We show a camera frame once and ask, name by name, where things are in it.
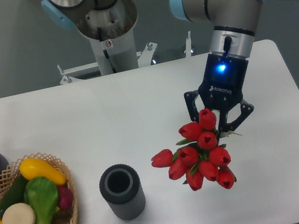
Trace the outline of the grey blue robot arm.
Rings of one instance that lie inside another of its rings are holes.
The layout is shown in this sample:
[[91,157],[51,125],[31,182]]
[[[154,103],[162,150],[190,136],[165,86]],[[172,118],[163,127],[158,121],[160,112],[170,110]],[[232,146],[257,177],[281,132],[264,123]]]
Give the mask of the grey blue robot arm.
[[[219,113],[218,136],[233,133],[252,113],[242,87],[264,0],[169,0],[173,16],[185,21],[209,20],[214,29],[202,84],[185,93],[192,121],[195,106]],[[57,25],[76,28],[91,43],[101,75],[136,69],[139,60],[133,28],[137,8],[132,0],[42,0],[42,9]]]

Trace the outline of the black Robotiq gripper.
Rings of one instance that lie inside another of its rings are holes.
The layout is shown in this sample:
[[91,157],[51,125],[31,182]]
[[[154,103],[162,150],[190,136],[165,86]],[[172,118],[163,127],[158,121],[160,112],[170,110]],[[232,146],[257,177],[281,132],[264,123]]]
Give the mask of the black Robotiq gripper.
[[[246,59],[209,54],[202,84],[198,90],[183,95],[190,120],[199,121],[199,103],[200,107],[219,112],[218,129],[221,138],[234,132],[254,110],[242,92],[247,66]],[[234,121],[228,122],[228,113],[236,105],[240,105],[241,114]]]

